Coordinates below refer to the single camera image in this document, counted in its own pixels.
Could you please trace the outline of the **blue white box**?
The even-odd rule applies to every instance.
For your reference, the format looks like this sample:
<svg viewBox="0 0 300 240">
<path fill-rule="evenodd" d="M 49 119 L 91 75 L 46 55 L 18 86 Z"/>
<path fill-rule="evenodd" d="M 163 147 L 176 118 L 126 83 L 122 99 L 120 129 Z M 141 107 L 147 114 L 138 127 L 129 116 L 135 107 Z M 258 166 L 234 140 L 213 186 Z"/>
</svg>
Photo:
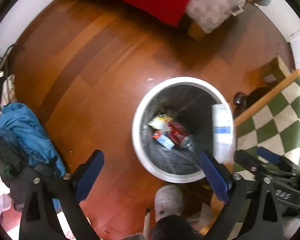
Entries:
<svg viewBox="0 0 300 240">
<path fill-rule="evenodd" d="M 235 148 L 234 120 L 227 103 L 212 106 L 213 156 L 219 163 L 232 162 Z"/>
</svg>

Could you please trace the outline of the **red soda can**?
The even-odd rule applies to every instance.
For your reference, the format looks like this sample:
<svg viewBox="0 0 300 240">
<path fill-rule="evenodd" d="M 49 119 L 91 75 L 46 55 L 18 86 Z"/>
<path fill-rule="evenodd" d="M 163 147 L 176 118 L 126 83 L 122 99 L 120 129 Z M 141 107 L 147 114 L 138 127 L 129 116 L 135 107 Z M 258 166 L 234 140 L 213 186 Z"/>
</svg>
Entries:
<svg viewBox="0 0 300 240">
<path fill-rule="evenodd" d="M 176 121 L 170 121 L 168 123 L 169 138 L 181 148 L 189 148 L 193 142 L 192 134 L 181 124 Z"/>
</svg>

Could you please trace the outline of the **blue red milk carton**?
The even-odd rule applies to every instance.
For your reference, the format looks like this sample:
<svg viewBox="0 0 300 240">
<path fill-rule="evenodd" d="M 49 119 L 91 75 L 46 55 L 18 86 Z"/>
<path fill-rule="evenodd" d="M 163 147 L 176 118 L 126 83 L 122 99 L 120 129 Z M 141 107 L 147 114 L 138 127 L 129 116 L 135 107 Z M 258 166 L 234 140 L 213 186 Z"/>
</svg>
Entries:
<svg viewBox="0 0 300 240">
<path fill-rule="evenodd" d="M 167 150 L 171 150 L 175 146 L 174 142 L 169 137 L 162 134 L 159 130 L 154 131 L 153 138 Z"/>
</svg>

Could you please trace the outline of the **yellow snack bag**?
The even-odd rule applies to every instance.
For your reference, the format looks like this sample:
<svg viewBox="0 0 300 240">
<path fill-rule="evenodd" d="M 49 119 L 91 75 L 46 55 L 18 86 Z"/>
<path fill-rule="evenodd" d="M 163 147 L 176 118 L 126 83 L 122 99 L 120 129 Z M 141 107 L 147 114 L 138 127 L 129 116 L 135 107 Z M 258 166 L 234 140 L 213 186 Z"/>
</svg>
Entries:
<svg viewBox="0 0 300 240">
<path fill-rule="evenodd" d="M 170 115 L 159 114 L 149 121 L 148 125 L 153 129 L 163 129 L 173 118 Z"/>
</svg>

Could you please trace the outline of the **white round trash bin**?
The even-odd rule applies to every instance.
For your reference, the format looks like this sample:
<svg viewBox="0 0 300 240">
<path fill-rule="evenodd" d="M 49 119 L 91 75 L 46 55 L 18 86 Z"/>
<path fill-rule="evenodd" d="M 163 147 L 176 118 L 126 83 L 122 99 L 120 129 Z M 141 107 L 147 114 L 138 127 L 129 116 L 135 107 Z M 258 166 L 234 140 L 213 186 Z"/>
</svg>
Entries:
<svg viewBox="0 0 300 240">
<path fill-rule="evenodd" d="M 229 104 L 211 84 L 175 77 L 153 87 L 139 103 L 132 124 L 134 151 L 153 176 L 170 183 L 205 177 L 200 154 L 231 161 L 235 145 Z"/>
</svg>

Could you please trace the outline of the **green white checkered tablecloth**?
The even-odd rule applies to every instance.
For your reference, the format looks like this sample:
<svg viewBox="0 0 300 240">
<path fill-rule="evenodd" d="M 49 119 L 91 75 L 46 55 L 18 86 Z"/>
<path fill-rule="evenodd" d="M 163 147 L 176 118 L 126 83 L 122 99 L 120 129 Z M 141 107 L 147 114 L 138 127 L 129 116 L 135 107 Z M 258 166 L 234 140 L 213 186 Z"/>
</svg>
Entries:
<svg viewBox="0 0 300 240">
<path fill-rule="evenodd" d="M 238 126 L 237 149 L 257 157 L 259 147 L 300 167 L 300 76 Z"/>
</svg>

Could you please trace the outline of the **grey pink slipper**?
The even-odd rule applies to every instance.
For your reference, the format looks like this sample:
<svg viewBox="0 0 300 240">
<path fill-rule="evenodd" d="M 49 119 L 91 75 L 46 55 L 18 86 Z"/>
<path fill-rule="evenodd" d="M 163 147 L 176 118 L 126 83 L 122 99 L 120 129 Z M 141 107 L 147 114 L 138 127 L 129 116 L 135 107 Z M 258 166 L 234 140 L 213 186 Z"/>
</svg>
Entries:
<svg viewBox="0 0 300 240">
<path fill-rule="evenodd" d="M 154 197 L 155 221 L 183 211 L 183 193 L 178 185 L 168 184 L 159 188 Z"/>
</svg>

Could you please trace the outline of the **blue jacket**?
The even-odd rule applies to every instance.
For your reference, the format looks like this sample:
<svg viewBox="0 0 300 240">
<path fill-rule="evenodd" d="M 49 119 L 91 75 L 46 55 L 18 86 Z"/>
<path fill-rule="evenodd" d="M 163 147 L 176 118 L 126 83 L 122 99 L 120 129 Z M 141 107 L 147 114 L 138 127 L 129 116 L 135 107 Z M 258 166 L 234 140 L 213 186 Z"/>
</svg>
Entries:
<svg viewBox="0 0 300 240">
<path fill-rule="evenodd" d="M 48 133 L 25 104 L 13 102 L 3 107 L 0 116 L 0 139 L 20 147 L 27 156 L 28 165 L 48 164 L 51 159 L 56 158 L 57 176 L 66 174 L 66 168 Z"/>
</svg>

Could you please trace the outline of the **flat cardboard piece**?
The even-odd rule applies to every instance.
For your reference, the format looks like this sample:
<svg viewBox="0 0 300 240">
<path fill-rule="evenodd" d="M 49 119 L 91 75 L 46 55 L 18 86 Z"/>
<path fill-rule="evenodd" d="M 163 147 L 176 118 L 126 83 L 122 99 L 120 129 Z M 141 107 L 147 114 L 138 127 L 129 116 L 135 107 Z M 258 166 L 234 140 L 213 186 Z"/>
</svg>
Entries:
<svg viewBox="0 0 300 240">
<path fill-rule="evenodd" d="M 277 54 L 272 60 L 264 65 L 248 72 L 249 77 L 256 77 L 268 87 L 275 87 L 285 78 L 294 72 L 294 68 L 289 68 L 282 57 Z"/>
</svg>

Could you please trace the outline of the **checkered grey pink blanket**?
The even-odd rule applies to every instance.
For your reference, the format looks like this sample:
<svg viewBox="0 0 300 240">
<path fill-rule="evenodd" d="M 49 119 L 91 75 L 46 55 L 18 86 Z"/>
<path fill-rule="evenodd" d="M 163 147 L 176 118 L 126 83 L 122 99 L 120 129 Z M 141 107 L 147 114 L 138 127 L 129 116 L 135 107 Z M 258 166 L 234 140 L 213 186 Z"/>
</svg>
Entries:
<svg viewBox="0 0 300 240">
<path fill-rule="evenodd" d="M 190 0 L 185 12 L 205 33 L 209 34 L 232 15 L 232 9 L 237 6 L 244 7 L 246 1 Z"/>
</svg>

